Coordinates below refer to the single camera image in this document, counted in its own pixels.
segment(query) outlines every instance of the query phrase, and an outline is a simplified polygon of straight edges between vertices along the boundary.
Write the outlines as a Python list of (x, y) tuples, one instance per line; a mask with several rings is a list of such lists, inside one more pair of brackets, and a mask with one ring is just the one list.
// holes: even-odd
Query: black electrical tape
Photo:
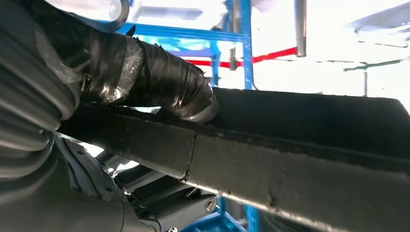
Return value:
[(204, 72), (162, 47), (136, 40), (143, 63), (127, 106), (161, 106), (180, 118), (193, 117), (211, 105), (213, 91)]

